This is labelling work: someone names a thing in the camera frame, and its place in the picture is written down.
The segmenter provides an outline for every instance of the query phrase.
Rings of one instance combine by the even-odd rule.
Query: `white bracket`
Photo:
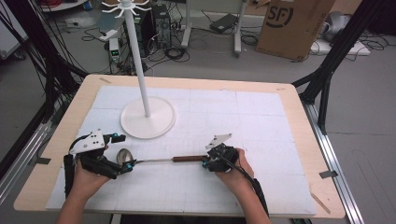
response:
[[[113,12],[113,11],[115,11],[115,10],[117,10],[117,9],[121,9],[120,14],[119,14],[118,16],[116,16],[116,18],[119,18],[119,17],[122,16],[122,14],[123,14],[123,12],[125,11],[125,9],[126,9],[126,10],[131,10],[132,13],[133,13],[134,15],[136,15],[136,16],[138,16],[138,14],[136,14],[136,13],[134,12],[134,9],[135,9],[135,8],[140,9],[140,10],[143,10],[143,11],[148,11],[148,10],[151,9],[151,7],[150,7],[150,8],[138,7],[138,6],[143,6],[143,5],[147,4],[147,3],[149,2],[149,0],[147,0],[147,1],[144,2],[144,3],[134,3],[134,0],[118,0],[118,1],[119,1],[119,4],[116,4],[116,5],[109,5],[109,4],[107,4],[107,3],[102,2],[102,4],[105,5],[105,6],[107,6],[107,7],[114,7],[114,8],[112,8],[112,9],[110,9],[110,10],[102,10],[102,11],[105,12],[105,13],[110,13],[110,12]]]
[[[232,137],[231,133],[228,134],[221,134],[221,135],[215,135],[212,141],[205,147],[206,149],[210,149],[212,147],[216,147],[220,145],[221,143],[227,141]]]
[[[105,146],[105,139],[103,138],[102,131],[96,131],[90,133],[90,135],[84,139],[79,140],[70,149],[70,154],[76,154],[80,152],[92,151]]]

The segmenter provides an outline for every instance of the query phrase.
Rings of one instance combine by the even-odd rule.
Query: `white stand base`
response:
[[[146,118],[141,99],[131,102],[122,111],[121,125],[135,138],[151,139],[167,133],[175,124],[176,112],[170,103],[158,97],[149,97],[151,116]]]

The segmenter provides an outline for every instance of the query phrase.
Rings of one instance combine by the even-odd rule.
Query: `black frame post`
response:
[[[318,126],[323,134],[326,134],[325,123],[332,75],[359,40],[364,29],[388,2],[389,0],[362,0],[344,31],[335,40],[332,49],[320,67],[314,73],[291,83],[297,88],[309,82],[306,89],[300,93],[301,100],[309,105],[315,102],[321,92]]]

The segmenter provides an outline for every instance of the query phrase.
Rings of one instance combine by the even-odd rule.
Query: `white stand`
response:
[[[176,113],[175,109],[167,101],[158,97],[148,98],[146,92],[133,14],[137,15],[134,12],[134,8],[150,10],[150,8],[137,7],[145,5],[149,0],[142,4],[135,4],[134,0],[132,0],[132,2],[131,0],[119,0],[119,2],[120,3],[117,5],[103,3],[103,5],[107,7],[115,7],[109,11],[104,10],[103,12],[108,13],[121,9],[120,15],[116,18],[119,18],[125,12],[125,21],[128,28],[132,54],[134,56],[134,67],[136,68],[140,93],[142,95],[142,100],[132,102],[125,106],[121,114],[120,122],[124,131],[135,138],[155,138],[167,133],[173,127],[176,121]]]

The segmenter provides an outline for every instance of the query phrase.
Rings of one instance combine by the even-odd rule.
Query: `handle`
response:
[[[181,162],[181,161],[208,161],[209,158],[206,155],[203,156],[185,156],[185,157],[174,157],[172,158],[173,162]]]

